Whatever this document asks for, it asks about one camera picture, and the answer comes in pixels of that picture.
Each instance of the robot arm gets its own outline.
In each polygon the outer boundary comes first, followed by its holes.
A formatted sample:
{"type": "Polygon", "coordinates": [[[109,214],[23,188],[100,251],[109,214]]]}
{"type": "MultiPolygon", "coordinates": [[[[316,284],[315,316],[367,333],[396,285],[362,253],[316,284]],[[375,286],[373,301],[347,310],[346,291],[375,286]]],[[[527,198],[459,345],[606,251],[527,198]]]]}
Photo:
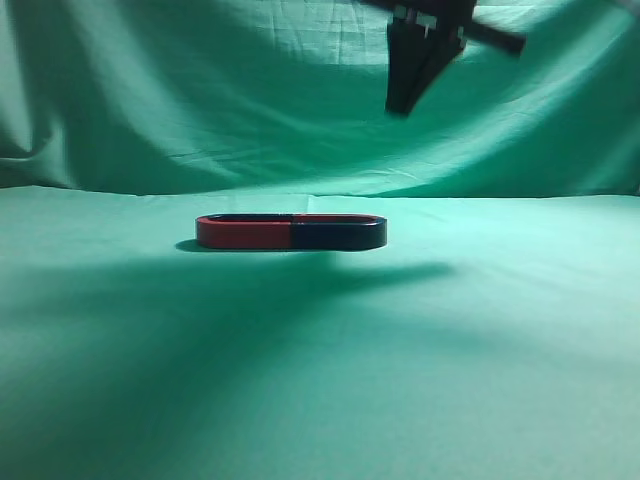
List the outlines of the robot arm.
{"type": "Polygon", "coordinates": [[[389,81],[387,113],[408,117],[438,75],[473,40],[518,57],[526,39],[473,19],[477,0],[364,0],[394,13],[387,28],[389,81]],[[435,19],[418,23],[418,14],[435,19]]]}

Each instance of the green cloth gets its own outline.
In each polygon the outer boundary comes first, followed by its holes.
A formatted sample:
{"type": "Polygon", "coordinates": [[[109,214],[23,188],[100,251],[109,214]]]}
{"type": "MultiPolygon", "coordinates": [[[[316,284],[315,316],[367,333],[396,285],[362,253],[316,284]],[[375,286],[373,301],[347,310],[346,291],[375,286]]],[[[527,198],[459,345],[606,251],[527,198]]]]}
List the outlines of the green cloth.
{"type": "Polygon", "coordinates": [[[0,478],[637,480],[640,198],[0,190],[0,478]],[[198,251],[216,212],[389,219],[198,251]]]}
{"type": "Polygon", "coordinates": [[[480,1],[408,121],[389,16],[352,0],[0,0],[0,186],[394,197],[628,194],[637,19],[613,0],[480,1]]]}

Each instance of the green fabric surface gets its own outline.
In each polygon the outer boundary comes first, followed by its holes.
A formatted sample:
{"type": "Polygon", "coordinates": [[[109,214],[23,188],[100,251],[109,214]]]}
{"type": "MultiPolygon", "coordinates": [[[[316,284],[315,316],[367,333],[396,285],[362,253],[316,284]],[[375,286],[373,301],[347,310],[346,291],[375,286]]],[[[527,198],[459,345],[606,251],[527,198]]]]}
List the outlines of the green fabric surface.
{"type": "Polygon", "coordinates": [[[613,0],[480,1],[470,44],[385,116],[389,17],[351,0],[0,0],[0,186],[393,197],[628,194],[637,19],[613,0]]]}
{"type": "Polygon", "coordinates": [[[637,480],[640,198],[0,190],[0,478],[637,480]],[[216,212],[389,219],[214,253],[216,212]]]}

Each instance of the green backdrop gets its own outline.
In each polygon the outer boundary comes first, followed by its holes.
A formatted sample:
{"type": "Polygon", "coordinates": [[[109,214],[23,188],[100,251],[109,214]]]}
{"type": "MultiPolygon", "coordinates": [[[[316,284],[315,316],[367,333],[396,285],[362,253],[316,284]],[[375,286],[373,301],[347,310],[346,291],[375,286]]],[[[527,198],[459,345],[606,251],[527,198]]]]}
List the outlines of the green backdrop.
{"type": "Polygon", "coordinates": [[[472,44],[384,114],[389,16],[350,0],[0,0],[0,178],[134,194],[635,193],[640,33],[607,0],[480,1],[472,44]]]}

